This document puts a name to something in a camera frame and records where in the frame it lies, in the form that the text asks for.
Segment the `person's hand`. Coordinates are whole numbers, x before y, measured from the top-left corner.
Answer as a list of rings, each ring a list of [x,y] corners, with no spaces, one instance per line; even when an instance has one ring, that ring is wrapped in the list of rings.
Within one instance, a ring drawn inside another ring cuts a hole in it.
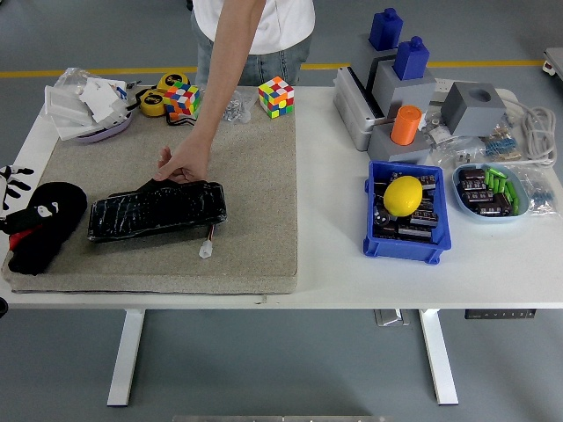
[[[209,142],[195,138],[185,139],[175,150],[169,146],[161,148],[157,161],[156,181],[169,179],[183,184],[205,180],[211,150]]]

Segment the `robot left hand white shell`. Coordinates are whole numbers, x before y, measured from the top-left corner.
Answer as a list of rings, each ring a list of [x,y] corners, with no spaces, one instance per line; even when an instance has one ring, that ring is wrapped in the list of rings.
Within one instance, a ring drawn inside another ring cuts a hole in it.
[[[1,231],[8,235],[35,229],[52,219],[58,212],[56,201],[40,203],[38,206],[26,207],[20,211],[6,215],[10,206],[8,199],[20,199],[22,193],[30,192],[31,187],[18,178],[18,174],[32,175],[34,170],[16,165],[6,165],[1,168]]]

